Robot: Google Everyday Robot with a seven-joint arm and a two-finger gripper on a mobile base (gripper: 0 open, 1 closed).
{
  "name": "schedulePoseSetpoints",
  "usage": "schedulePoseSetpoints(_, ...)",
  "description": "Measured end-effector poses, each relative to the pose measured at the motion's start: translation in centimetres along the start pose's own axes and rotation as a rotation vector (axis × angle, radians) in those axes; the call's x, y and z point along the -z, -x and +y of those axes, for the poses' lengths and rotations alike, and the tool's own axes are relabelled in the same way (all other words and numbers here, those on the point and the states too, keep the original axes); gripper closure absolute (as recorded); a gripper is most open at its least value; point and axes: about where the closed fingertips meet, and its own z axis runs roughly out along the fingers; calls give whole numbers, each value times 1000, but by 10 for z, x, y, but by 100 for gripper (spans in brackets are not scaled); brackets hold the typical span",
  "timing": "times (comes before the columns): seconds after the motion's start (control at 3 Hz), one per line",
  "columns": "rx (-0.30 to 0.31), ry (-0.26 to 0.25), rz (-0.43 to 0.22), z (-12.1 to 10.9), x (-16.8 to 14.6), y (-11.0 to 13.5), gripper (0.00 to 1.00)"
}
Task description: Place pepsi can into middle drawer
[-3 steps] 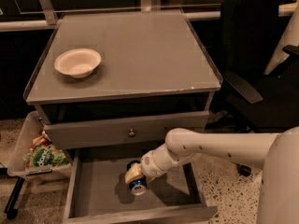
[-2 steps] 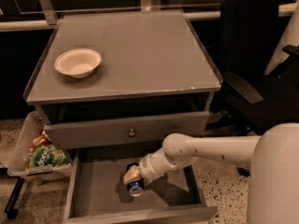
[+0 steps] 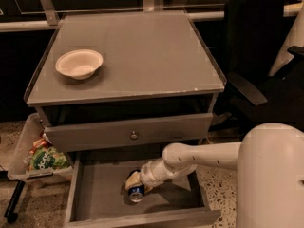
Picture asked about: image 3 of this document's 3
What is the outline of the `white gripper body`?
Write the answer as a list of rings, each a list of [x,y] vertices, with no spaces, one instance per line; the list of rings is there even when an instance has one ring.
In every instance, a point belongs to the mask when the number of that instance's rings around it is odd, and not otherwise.
[[[144,186],[157,187],[165,181],[165,167],[163,161],[149,161],[144,164],[140,172],[140,181]]]

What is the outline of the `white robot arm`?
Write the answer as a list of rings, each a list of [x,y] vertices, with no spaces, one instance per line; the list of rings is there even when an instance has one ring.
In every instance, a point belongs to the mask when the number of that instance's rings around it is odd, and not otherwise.
[[[167,145],[125,183],[131,200],[197,165],[237,171],[237,228],[304,228],[304,134],[280,123],[259,125],[241,142]]]

